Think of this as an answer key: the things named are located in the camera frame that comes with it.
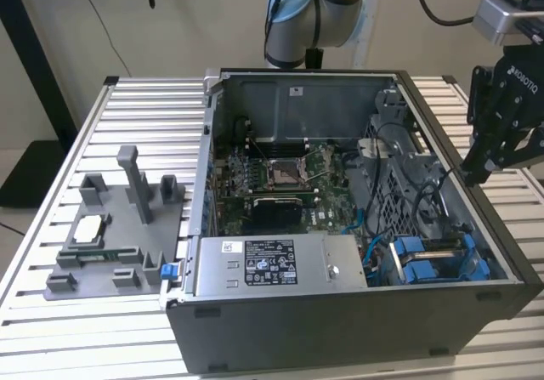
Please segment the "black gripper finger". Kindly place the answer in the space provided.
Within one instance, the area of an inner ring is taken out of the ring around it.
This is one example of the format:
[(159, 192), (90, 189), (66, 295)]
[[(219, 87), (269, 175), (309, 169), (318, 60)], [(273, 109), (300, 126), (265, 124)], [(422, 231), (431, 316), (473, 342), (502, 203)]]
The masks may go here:
[(484, 183), (495, 170), (529, 167), (543, 161), (543, 125), (531, 131), (508, 132), (485, 141), (483, 170), (478, 183)]
[(465, 184), (482, 184), (490, 175), (485, 163), (495, 149), (489, 124), (492, 78), (490, 67), (477, 65), (473, 69), (467, 110), (467, 123), (473, 126), (472, 142), (462, 162)]

